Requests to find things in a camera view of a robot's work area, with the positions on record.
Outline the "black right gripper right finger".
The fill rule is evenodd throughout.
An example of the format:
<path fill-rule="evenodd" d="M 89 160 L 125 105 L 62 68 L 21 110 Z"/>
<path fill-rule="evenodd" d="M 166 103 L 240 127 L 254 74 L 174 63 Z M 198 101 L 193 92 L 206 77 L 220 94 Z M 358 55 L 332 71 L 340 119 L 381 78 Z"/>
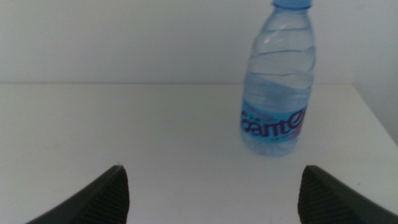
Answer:
<path fill-rule="evenodd" d="M 397 215 L 348 187 L 318 166 L 306 166 L 298 195 L 305 224 L 397 224 Z"/>

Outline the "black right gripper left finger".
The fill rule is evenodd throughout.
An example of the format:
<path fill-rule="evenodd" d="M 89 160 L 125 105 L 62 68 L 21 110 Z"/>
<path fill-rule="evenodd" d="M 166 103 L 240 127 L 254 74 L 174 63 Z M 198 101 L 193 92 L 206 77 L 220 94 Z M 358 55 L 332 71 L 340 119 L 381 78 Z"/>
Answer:
<path fill-rule="evenodd" d="M 30 224 L 125 224 L 129 212 L 125 168 L 112 166 L 66 201 L 31 220 Z"/>

